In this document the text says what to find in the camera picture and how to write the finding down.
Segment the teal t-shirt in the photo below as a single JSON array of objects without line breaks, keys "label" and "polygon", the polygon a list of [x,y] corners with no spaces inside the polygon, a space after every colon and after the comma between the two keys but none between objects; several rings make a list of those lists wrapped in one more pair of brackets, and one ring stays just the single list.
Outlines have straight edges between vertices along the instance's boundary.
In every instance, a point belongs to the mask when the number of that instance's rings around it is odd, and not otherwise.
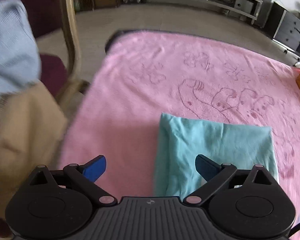
[{"label": "teal t-shirt", "polygon": [[155,196],[184,199],[201,187],[205,180],[195,167],[199,154],[215,163],[230,163],[244,170],[262,164],[279,179],[270,127],[224,124],[163,113],[154,166]]}]

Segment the beige jacket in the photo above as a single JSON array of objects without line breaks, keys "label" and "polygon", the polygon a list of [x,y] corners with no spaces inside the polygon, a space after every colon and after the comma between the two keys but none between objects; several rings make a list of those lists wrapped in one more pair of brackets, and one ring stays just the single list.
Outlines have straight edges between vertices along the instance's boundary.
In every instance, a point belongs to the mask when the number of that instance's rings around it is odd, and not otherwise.
[{"label": "beige jacket", "polygon": [[0,99],[0,218],[23,181],[49,165],[67,119],[43,83]]}]

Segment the light blue knit sweater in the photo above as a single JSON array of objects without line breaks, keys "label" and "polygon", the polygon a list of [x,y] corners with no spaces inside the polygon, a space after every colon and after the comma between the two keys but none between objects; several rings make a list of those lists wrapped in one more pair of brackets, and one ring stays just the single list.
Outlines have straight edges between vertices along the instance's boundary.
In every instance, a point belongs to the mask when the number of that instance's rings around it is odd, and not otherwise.
[{"label": "light blue knit sweater", "polygon": [[37,83],[38,47],[21,0],[0,0],[0,97]]}]

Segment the pink embroidered blanket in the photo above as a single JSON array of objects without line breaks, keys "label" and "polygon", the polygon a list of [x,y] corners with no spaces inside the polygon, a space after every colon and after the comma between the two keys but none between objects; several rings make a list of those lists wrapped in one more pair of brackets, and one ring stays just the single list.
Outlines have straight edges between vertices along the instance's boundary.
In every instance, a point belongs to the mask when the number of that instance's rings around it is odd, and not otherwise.
[{"label": "pink embroidered blanket", "polygon": [[296,217],[300,239],[300,69],[203,37],[132,31],[110,43],[100,71],[65,137],[60,167],[98,155],[96,185],[116,198],[73,239],[236,239],[200,207],[157,197],[154,166],[161,115],[270,127],[276,180]]}]

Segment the black drawer cabinet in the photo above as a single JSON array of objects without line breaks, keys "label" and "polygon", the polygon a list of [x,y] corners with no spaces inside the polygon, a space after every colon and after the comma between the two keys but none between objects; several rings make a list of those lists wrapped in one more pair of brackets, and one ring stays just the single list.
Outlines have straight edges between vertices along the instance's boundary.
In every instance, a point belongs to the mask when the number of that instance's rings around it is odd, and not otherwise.
[{"label": "black drawer cabinet", "polygon": [[292,52],[300,56],[300,19],[292,12],[274,2],[263,31],[285,54]]}]

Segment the wooden chair maroon cushion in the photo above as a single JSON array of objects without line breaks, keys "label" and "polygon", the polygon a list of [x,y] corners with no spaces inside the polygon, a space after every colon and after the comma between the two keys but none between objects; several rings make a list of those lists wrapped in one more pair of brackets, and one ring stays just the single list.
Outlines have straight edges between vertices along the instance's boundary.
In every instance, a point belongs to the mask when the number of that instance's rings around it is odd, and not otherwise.
[{"label": "wooden chair maroon cushion", "polygon": [[68,63],[52,54],[40,54],[41,81],[65,111],[76,93],[84,93],[89,82],[79,78],[81,50],[77,35],[74,0],[21,0],[35,38],[61,29]]}]

